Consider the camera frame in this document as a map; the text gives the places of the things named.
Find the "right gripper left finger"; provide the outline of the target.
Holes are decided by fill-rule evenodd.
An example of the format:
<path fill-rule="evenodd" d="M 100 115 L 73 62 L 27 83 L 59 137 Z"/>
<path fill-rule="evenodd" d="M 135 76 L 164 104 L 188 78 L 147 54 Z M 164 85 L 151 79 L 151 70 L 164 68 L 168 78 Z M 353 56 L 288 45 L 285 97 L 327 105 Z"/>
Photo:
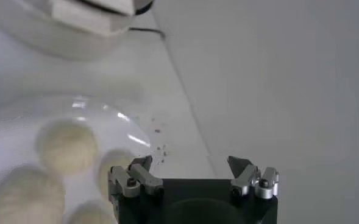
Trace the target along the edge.
<path fill-rule="evenodd" d="M 135 158 L 124 169 L 112 166 L 108 171 L 108 200 L 116 197 L 135 198 L 141 195 L 141 189 L 153 197 L 160 198 L 164 194 L 163 180 L 149 173 L 152 156 Z"/>

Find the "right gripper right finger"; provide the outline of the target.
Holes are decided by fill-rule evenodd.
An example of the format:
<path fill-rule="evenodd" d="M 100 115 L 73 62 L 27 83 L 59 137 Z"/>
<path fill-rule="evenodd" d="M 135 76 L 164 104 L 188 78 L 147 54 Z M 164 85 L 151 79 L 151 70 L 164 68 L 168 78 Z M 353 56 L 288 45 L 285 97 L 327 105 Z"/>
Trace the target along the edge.
<path fill-rule="evenodd" d="M 231 192 L 234 197 L 245 197 L 253 188 L 255 196 L 269 200 L 278 196 L 279 172 L 273 167 L 267 167 L 264 172 L 252 164 L 248 159 L 235 156 L 227 158 L 234 179 L 230 181 Z"/>

